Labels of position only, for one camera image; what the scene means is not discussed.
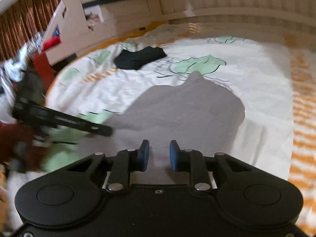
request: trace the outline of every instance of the bed frame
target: bed frame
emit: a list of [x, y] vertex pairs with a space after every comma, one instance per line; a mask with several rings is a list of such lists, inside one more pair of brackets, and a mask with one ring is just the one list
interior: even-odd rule
[[[85, 13], [102, 22], [88, 28]], [[216, 28], [253, 28], [278, 33], [316, 33], [316, 0], [62, 0], [47, 28], [61, 44], [46, 51], [51, 65], [151, 21], [213, 22]]]

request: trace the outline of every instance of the black cloth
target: black cloth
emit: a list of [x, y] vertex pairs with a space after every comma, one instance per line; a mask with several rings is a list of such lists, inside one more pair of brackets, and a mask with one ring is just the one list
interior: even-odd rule
[[139, 70], [145, 64], [166, 56], [167, 55], [162, 48], [152, 48], [151, 46], [148, 46], [138, 52], [123, 50], [121, 54], [114, 59], [114, 64], [119, 69]]

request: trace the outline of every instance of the curtain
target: curtain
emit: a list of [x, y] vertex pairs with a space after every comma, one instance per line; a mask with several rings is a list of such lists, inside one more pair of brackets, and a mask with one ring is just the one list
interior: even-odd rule
[[37, 32], [45, 31], [60, 0], [19, 0], [0, 15], [0, 62], [17, 51]]

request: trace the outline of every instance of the gray cloth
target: gray cloth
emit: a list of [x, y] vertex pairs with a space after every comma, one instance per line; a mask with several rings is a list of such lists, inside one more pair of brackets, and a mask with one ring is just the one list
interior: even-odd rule
[[205, 156], [229, 153], [244, 118], [245, 108], [239, 98], [196, 71], [180, 86], [149, 88], [124, 114], [114, 114], [104, 123], [114, 127], [113, 136], [83, 138], [78, 152], [114, 156], [120, 150], [137, 149], [143, 139], [148, 139], [151, 151], [147, 171], [132, 173], [131, 183], [187, 183], [187, 173], [172, 172], [170, 141]]

